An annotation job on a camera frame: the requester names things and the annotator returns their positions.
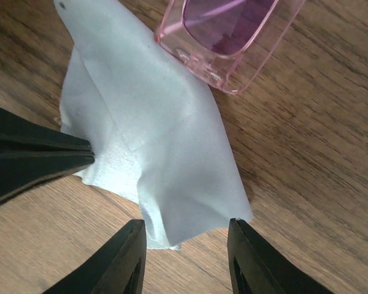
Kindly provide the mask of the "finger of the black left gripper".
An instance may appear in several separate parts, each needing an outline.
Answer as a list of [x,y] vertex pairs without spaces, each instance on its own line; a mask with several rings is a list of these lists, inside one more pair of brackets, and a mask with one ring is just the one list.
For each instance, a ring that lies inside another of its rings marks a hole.
[[68,150],[90,150],[88,140],[34,124],[0,107],[0,140]]
[[94,163],[89,151],[0,153],[0,206],[18,195]]

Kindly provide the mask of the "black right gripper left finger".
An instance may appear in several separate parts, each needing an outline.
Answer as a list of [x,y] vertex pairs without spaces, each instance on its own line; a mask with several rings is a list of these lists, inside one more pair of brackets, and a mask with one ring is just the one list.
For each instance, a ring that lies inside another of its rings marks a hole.
[[145,222],[131,219],[49,293],[142,293],[146,261]]

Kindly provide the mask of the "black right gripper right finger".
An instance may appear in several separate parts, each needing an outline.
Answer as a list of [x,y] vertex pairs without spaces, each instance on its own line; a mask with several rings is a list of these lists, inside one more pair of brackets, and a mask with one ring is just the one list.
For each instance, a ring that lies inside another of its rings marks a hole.
[[228,259],[234,293],[331,293],[242,219],[231,219]]

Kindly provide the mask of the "light blue cleaning cloth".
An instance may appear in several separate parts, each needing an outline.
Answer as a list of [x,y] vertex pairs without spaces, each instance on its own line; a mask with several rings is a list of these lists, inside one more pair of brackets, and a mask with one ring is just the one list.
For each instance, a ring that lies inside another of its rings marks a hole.
[[55,1],[74,48],[61,130],[91,143],[83,183],[140,207],[150,249],[252,211],[215,99],[118,1]]

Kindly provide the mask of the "pink transparent sunglasses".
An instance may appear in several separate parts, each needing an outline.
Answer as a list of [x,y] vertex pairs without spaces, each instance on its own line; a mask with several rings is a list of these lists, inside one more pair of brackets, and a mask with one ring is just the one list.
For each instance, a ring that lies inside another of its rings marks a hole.
[[211,87],[244,91],[286,34],[303,1],[170,1],[155,41]]

